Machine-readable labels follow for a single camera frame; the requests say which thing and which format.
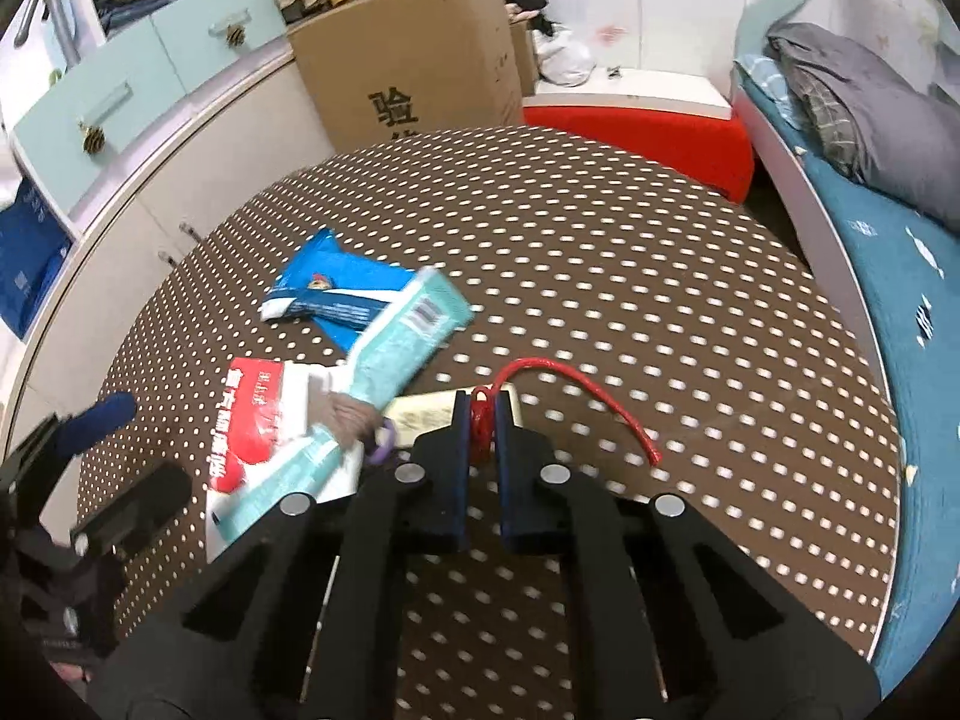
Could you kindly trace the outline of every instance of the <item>red rope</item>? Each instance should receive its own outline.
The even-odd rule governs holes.
[[[474,450],[486,456],[490,449],[491,441],[493,440],[493,402],[496,401],[496,396],[499,394],[502,386],[504,386],[507,381],[510,381],[512,376],[522,370],[549,370],[550,372],[558,373],[560,376],[565,376],[565,378],[576,382],[593,395],[593,397],[604,403],[613,413],[617,413],[623,418],[627,423],[627,427],[629,427],[634,436],[637,437],[640,446],[643,447],[643,452],[647,456],[647,461],[649,461],[651,466],[657,466],[662,460],[661,452],[656,448],[656,445],[653,440],[651,440],[651,437],[647,435],[645,429],[643,429],[640,420],[637,420],[635,416],[623,408],[606,389],[590,381],[587,376],[584,376],[579,370],[576,370],[576,368],[570,367],[570,365],[564,365],[562,362],[549,360],[546,357],[524,357],[520,360],[514,360],[509,365],[501,368],[500,372],[494,377],[491,386],[479,386],[474,389],[473,396],[470,399],[470,423],[472,423],[470,425],[472,428],[472,435],[470,437],[472,438]],[[483,394],[484,399],[478,397],[480,394]]]

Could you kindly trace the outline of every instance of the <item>silver screw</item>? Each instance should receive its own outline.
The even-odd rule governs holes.
[[[424,476],[426,476],[426,470],[417,463],[404,463],[402,466],[397,466],[397,470],[394,471],[394,477],[397,479],[397,482],[405,485],[414,485],[424,478]]]
[[[280,501],[280,510],[287,517],[299,517],[310,508],[311,503],[313,498],[306,493],[290,493]]]
[[[654,506],[664,517],[679,517],[686,509],[683,498],[676,495],[661,495],[654,501]]]
[[[549,485],[565,485],[570,481],[570,469],[558,463],[544,466],[541,469],[541,479]]]
[[[71,637],[75,637],[80,632],[80,618],[77,616],[75,608],[67,607],[64,609],[64,627]]]

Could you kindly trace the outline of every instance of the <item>red and white package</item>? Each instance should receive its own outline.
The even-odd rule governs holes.
[[[210,436],[206,493],[206,555],[224,549],[217,512],[243,485],[255,485],[290,457],[286,445],[307,433],[310,394],[336,391],[341,367],[303,365],[238,357],[231,363]],[[344,461],[320,493],[320,502],[356,492],[363,447],[344,453]]]

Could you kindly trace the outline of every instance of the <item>light blue drawer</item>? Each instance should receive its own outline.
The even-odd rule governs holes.
[[[100,171],[183,96],[154,26],[144,19],[69,71],[13,134],[43,189],[69,211]],[[103,131],[96,153],[83,150],[84,125]]]
[[[150,18],[189,92],[286,31],[274,0],[178,0]],[[242,28],[236,45],[227,39],[232,26]]]

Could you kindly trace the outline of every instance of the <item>polka dot tablecloth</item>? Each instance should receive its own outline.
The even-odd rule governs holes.
[[[473,304],[472,325],[409,392],[486,382],[522,356],[578,367],[647,426],[664,462],[646,466],[577,386],[522,374],[524,424],[559,461],[619,495],[680,493],[870,653],[895,557],[899,438],[853,336],[797,258],[713,191],[525,127],[419,136],[291,175],[157,290],[104,382],[140,411],[86,457],[80,515],[163,457],[194,475],[194,497],[128,564],[122,632],[205,562],[206,457],[230,359],[341,359],[314,324],[257,315],[323,225],[347,251],[438,266]],[[493,470],[474,471],[469,552],[410,562],[397,716],[570,717],[559,567],[503,552]]]

